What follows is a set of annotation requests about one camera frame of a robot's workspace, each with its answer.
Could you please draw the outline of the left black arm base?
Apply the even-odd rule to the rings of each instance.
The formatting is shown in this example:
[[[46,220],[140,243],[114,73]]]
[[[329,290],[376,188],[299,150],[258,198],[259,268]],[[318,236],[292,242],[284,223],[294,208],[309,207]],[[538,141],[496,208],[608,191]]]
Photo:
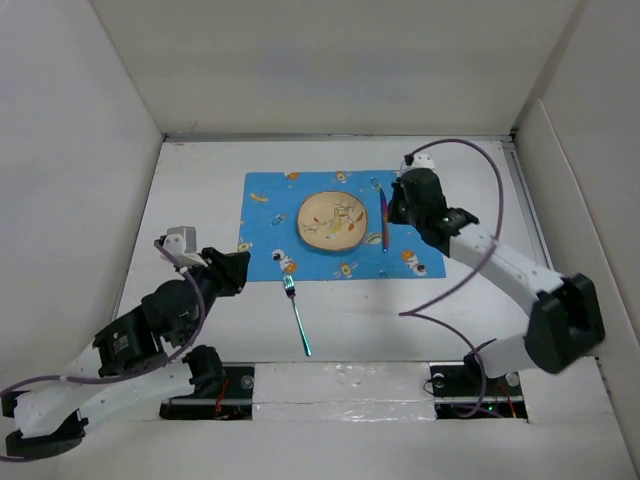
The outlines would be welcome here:
[[[212,393],[193,393],[164,400],[159,409],[163,420],[251,420],[255,365],[224,365],[225,380]]]

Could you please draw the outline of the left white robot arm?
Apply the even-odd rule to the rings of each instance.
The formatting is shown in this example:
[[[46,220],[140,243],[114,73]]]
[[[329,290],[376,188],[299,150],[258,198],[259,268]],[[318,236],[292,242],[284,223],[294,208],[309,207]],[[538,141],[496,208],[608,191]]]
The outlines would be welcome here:
[[[100,330],[65,372],[2,390],[1,414],[14,422],[2,461],[64,454],[89,429],[144,401],[226,394],[229,379],[217,350],[195,340],[214,302],[243,291],[251,255],[208,247],[192,265],[171,253],[165,257],[178,278]]]

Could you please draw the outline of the iridescent knife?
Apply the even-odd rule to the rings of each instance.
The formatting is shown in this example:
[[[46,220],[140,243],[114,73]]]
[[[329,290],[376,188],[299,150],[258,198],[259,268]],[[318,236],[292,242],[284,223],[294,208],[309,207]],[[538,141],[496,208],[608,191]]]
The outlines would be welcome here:
[[[388,202],[380,182],[375,177],[372,177],[371,183],[379,195],[380,211],[381,211],[382,251],[384,253],[387,253],[390,246],[390,234],[389,234],[389,227],[388,227],[388,213],[389,213]]]

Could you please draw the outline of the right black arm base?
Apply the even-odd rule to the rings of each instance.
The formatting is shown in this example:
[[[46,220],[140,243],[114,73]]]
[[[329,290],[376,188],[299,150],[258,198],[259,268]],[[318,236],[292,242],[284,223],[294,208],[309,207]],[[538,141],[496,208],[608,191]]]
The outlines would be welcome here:
[[[528,419],[517,372],[486,378],[485,388],[477,365],[467,358],[430,362],[429,374],[422,390],[433,399],[437,420]]]

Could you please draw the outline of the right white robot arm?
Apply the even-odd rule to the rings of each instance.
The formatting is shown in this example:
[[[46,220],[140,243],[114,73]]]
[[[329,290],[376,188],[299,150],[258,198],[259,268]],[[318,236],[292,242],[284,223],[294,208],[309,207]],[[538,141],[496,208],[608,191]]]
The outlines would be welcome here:
[[[494,340],[479,360],[462,369],[462,381],[483,394],[508,373],[538,368],[558,374],[606,337],[594,283],[536,264],[500,243],[462,208],[450,208],[429,168],[410,168],[393,184],[390,221],[410,225],[427,245],[473,268],[508,295],[529,317],[526,330]]]

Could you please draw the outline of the blue patterned cloth placemat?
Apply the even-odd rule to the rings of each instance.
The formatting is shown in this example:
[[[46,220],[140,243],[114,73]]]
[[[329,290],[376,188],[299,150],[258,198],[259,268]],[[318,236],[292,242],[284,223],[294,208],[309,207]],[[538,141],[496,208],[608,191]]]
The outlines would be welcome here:
[[[251,254],[249,279],[275,281],[285,274],[298,281],[427,279],[446,275],[444,257],[409,226],[390,225],[390,246],[382,251],[379,195],[391,196],[392,170],[248,173],[237,248]],[[322,191],[345,191],[367,208],[368,232],[358,247],[326,252],[307,246],[297,232],[305,198]]]

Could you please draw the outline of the beige floral plate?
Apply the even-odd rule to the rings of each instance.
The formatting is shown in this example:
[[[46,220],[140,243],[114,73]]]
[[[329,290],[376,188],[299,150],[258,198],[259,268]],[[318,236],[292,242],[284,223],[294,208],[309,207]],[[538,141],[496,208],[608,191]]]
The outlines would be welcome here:
[[[297,232],[307,246],[317,250],[352,250],[364,242],[368,232],[367,208],[345,191],[311,194],[299,207]]]

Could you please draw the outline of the iridescent fork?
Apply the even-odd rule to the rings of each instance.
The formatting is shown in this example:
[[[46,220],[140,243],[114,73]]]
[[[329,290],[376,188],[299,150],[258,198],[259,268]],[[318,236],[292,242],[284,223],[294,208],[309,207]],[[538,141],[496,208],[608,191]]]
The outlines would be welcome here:
[[[284,291],[286,294],[286,297],[289,299],[293,312],[294,312],[294,316],[296,319],[296,323],[297,323],[297,327],[298,327],[298,331],[300,334],[300,338],[301,338],[301,342],[302,342],[302,346],[303,346],[303,350],[305,353],[306,357],[311,357],[312,356],[312,349],[311,349],[311,345],[309,343],[309,340],[307,338],[304,326],[303,326],[303,322],[299,313],[299,309],[297,307],[296,304],[296,289],[295,289],[295,282],[294,279],[291,275],[287,274],[283,276],[283,287],[284,287]]]

